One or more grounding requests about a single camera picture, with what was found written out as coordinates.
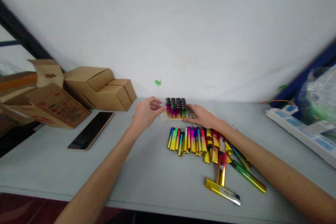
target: table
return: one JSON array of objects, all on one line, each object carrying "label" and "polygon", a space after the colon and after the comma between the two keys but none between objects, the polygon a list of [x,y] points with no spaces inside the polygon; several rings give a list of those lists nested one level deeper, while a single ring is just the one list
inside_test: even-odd
[{"label": "table", "polygon": [[[69,201],[89,178],[132,121],[136,102],[114,118],[89,151],[67,149],[99,112],[76,129],[43,127],[0,159],[0,191]],[[242,133],[287,162],[336,197],[336,170],[265,116],[269,105],[198,101],[235,125]],[[136,141],[107,202],[107,206],[232,223],[307,223],[254,168],[266,186],[263,194],[231,166],[225,186],[241,197],[241,206],[211,192],[205,178],[215,180],[217,168],[201,157],[179,157],[167,149],[171,127],[188,124],[155,119]]]}]

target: phone screen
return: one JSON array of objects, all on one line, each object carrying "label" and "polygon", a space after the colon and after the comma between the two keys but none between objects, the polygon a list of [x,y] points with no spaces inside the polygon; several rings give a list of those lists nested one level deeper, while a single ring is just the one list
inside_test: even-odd
[{"label": "phone screen", "polygon": [[68,148],[81,150],[87,149],[90,143],[98,137],[97,134],[113,114],[113,112],[99,112]]}]

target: hand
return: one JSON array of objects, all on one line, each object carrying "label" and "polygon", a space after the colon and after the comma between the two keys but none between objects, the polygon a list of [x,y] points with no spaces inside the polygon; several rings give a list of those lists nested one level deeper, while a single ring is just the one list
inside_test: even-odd
[{"label": "hand", "polygon": [[139,130],[144,131],[166,109],[166,106],[161,107],[161,103],[154,96],[137,103],[132,124]]},{"label": "hand", "polygon": [[216,130],[218,128],[218,125],[222,121],[221,119],[212,115],[208,110],[206,110],[204,107],[202,107],[200,105],[187,104],[187,107],[194,111],[197,118],[196,119],[184,118],[184,119],[182,119],[182,121],[184,121],[184,122],[194,123],[194,124],[200,125],[204,128],[212,128],[212,129]]}]

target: smartphone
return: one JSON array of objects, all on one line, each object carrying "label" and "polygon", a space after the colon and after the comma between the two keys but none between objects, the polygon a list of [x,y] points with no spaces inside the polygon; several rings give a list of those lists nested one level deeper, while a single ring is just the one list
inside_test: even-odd
[{"label": "smartphone", "polygon": [[113,112],[99,112],[68,146],[68,149],[79,149],[83,151],[90,149],[113,116]]}]

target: floor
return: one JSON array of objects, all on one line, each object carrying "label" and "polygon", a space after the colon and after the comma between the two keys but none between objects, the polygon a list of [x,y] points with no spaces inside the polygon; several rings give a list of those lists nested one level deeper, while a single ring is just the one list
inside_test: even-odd
[{"label": "floor", "polygon": [[[0,194],[0,224],[53,224],[67,202],[15,194]],[[105,207],[96,224],[104,224],[121,209]]]}]

